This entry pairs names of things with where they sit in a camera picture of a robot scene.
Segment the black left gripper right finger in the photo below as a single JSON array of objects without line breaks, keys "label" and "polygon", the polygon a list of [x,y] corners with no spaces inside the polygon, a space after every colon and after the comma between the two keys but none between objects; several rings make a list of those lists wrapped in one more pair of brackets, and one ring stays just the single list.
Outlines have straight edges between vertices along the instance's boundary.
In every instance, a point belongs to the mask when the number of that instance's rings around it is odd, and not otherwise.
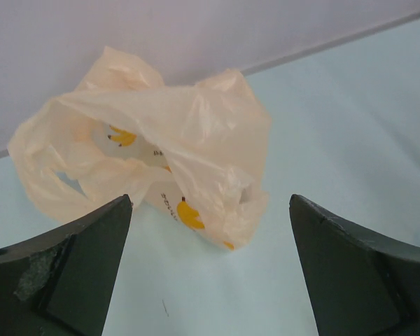
[{"label": "black left gripper right finger", "polygon": [[420,335],[420,247],[301,195],[289,211],[319,335]]}]

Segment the translucent orange plastic bag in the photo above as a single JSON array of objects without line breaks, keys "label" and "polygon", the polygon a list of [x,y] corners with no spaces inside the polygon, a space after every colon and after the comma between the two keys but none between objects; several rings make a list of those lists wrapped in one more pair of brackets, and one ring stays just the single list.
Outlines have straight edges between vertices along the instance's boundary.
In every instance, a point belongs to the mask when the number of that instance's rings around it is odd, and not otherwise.
[{"label": "translucent orange plastic bag", "polygon": [[8,153],[29,199],[57,221],[128,195],[233,251],[267,207],[270,127],[237,70],[168,86],[141,58],[107,47],[74,91],[16,129]]}]

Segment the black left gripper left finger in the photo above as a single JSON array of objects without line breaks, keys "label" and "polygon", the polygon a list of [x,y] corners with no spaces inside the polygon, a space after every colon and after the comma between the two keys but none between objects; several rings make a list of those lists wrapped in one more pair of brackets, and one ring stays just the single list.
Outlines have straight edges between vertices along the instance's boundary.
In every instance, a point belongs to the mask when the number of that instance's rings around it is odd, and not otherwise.
[{"label": "black left gripper left finger", "polygon": [[0,248],[0,335],[101,335],[131,217],[123,195]]}]

